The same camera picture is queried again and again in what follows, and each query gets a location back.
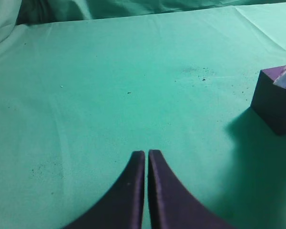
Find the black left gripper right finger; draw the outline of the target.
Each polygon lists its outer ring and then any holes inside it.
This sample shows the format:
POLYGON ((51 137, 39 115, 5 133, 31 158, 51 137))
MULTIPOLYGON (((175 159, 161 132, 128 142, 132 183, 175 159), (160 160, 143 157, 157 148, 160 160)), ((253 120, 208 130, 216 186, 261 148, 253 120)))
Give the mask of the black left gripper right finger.
POLYGON ((148 204, 153 229, 233 228, 183 186, 160 150, 148 153, 148 204))

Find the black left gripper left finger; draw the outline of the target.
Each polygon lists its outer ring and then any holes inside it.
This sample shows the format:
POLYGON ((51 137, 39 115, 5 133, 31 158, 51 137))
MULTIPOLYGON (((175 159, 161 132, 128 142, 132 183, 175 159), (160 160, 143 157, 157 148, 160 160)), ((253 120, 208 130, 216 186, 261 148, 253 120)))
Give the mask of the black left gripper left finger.
POLYGON ((144 206, 145 153, 134 151, 115 183, 66 229, 140 229, 144 206))

